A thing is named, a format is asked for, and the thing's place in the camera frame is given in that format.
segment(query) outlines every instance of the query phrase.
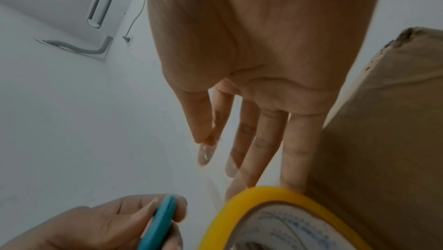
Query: hand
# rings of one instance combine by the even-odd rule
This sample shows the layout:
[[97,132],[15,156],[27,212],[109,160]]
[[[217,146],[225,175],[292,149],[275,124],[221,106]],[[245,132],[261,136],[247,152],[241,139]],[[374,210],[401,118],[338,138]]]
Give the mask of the hand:
[[163,74],[195,142],[203,143],[201,165],[212,157],[234,96],[243,97],[226,168],[235,175],[228,198],[257,183],[282,140],[281,186],[303,192],[376,1],[148,0]]
[[[136,250],[164,197],[128,196],[94,208],[78,207],[25,232],[0,250]],[[175,222],[185,218],[186,208],[186,199],[177,196]],[[173,223],[162,250],[180,250],[182,244]]]

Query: palm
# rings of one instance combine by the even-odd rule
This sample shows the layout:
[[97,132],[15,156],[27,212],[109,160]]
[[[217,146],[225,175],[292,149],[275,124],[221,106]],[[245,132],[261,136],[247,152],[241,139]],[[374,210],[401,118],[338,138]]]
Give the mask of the palm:
[[[303,190],[323,122],[361,46],[374,3],[149,0],[164,76],[194,139],[205,143],[201,164],[212,156],[233,96],[244,98],[227,166],[230,175],[240,167],[232,194],[256,184],[282,139],[281,183]],[[207,90],[213,86],[211,105]]]

